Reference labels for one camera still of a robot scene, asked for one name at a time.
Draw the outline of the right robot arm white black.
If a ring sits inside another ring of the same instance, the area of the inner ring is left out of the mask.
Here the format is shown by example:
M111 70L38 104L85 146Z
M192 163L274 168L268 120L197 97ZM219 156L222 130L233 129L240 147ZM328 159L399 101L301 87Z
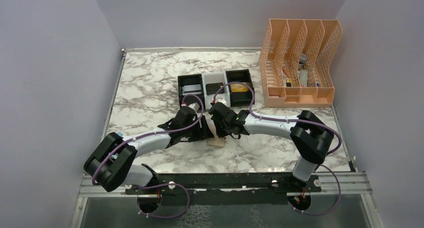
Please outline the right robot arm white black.
M208 113L219 137L239 139L242 135L263 134L291 140L300 154L288 179L289 187L296 192L308 186L310 176L324 162L335 136L330 127L308 110L297 116L254 114L249 110L236 113L216 102Z

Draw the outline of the orange plastic desk organizer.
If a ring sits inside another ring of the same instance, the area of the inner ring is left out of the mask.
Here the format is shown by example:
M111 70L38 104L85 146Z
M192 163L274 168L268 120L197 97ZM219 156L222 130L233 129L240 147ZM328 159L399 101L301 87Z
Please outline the orange plastic desk organizer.
M330 65L342 34L338 20L270 19L259 56L264 105L330 107Z

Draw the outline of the black white card tray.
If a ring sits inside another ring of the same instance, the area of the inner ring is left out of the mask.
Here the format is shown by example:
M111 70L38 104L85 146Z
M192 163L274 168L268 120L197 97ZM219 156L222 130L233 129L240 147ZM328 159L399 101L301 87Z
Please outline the black white card tray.
M194 94L202 100L206 110L211 108L214 95L216 99L224 99L229 107L248 106L252 94L246 86L254 90L248 69L181 75L177 83L180 104L197 102L191 96L183 100L185 95Z

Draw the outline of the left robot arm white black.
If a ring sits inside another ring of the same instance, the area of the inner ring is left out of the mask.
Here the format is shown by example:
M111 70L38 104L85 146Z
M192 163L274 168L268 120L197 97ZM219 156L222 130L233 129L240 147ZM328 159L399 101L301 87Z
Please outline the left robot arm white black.
M107 134L84 163L83 169L97 186L111 192L121 185L138 185L144 193L157 188L157 173L148 165L136 166L135 158L178 143L213 138L204 115L198 116L191 107L183 106L176 116L151 132L136 136Z

